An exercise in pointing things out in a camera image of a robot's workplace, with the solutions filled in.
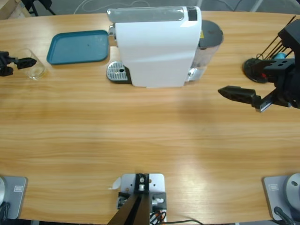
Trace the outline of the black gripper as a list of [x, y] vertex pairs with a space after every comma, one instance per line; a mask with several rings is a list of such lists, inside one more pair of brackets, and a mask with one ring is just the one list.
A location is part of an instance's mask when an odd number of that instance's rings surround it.
[[0, 76], [9, 76], [13, 74], [14, 69], [8, 65], [13, 63], [18, 69], [30, 68], [36, 64], [37, 60], [33, 58], [22, 58], [16, 61], [16, 58], [9, 56], [9, 52], [0, 52]]
[[260, 113], [270, 105], [300, 108], [299, 59], [260, 60], [252, 70], [274, 84], [275, 89], [267, 96], [261, 98], [255, 90], [238, 86], [220, 88], [218, 93], [231, 101], [249, 104]]

